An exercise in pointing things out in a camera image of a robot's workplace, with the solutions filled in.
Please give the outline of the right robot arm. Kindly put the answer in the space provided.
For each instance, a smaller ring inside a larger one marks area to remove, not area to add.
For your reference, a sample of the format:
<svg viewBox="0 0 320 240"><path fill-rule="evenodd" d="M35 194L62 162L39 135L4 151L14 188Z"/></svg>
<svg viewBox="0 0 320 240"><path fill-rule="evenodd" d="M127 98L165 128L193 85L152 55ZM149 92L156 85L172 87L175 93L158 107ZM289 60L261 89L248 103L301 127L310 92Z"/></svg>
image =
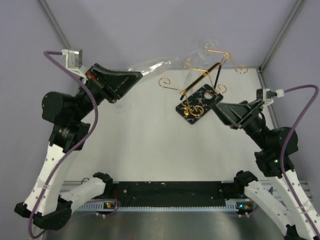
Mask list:
<svg viewBox="0 0 320 240"><path fill-rule="evenodd" d="M213 112L233 130L242 129L261 149L254 153L258 169L275 187L280 200L250 171L239 171L220 195L226 199L249 198L276 224L286 240L318 240L320 215L298 180L289 156L298 151L293 128L269 129L262 113L264 102L212 103Z"/></svg>

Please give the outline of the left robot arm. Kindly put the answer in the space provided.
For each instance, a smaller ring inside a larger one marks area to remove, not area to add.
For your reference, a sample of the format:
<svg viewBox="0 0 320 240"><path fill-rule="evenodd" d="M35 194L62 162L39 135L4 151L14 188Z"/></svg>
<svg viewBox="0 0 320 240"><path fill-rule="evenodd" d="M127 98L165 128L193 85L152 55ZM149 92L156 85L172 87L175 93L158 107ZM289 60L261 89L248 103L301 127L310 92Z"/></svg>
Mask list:
<svg viewBox="0 0 320 240"><path fill-rule="evenodd" d="M61 188L74 160L72 152L83 148L96 127L83 119L103 101L116 103L143 77L138 71L114 71L99 64L67 72L76 75L81 90L74 96L52 91L43 97L42 118L53 124L47 155L30 195L14 209L42 230L62 229L80 206L113 194L112 178L102 172L69 192L61 193Z"/></svg>

